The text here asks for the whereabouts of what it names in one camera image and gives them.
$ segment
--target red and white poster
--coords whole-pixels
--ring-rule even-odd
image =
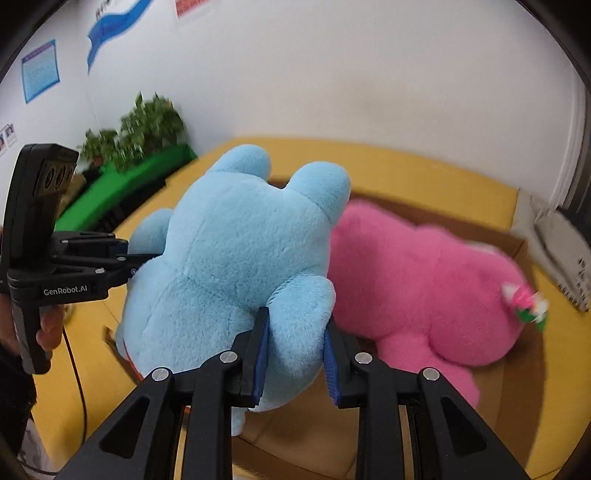
[[[177,10],[177,18],[191,13],[200,6],[211,2],[212,0],[174,0],[174,6]]]

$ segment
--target yellow table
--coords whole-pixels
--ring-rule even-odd
[[[271,177],[286,178],[313,160],[344,166],[353,188],[441,213],[507,230],[517,191],[484,176],[402,152],[367,145],[321,140],[238,138],[189,164],[167,179],[167,187],[140,207],[116,234],[129,238],[137,224],[162,207],[174,207],[183,193],[228,149],[254,143],[272,158]],[[591,420],[591,317],[580,314],[535,270],[536,280],[550,300],[545,331],[547,388],[540,431],[528,464],[532,478],[550,480],[566,461]],[[89,412],[89,433],[127,395],[133,385],[102,343],[103,325],[121,318],[125,287],[111,291],[105,301],[77,306],[67,330],[80,371]],[[63,346],[55,353],[51,371],[36,379],[35,420],[50,456],[60,466],[80,441],[81,407],[76,382]]]

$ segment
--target green table cover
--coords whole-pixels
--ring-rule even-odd
[[[103,174],[57,220],[55,230],[92,229],[121,200],[194,158],[196,155],[191,147],[180,144],[167,147],[123,173],[118,173],[112,164],[108,164]]]

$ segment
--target pink plush toy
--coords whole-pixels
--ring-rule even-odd
[[[358,200],[330,248],[339,327],[374,340],[391,367],[437,368],[475,407],[479,391],[464,365],[503,357],[524,326],[514,309],[535,296],[513,260]]]

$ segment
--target red sign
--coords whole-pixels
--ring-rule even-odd
[[[181,18],[183,15],[189,13],[194,8],[208,2],[209,0],[176,0],[177,17]]]

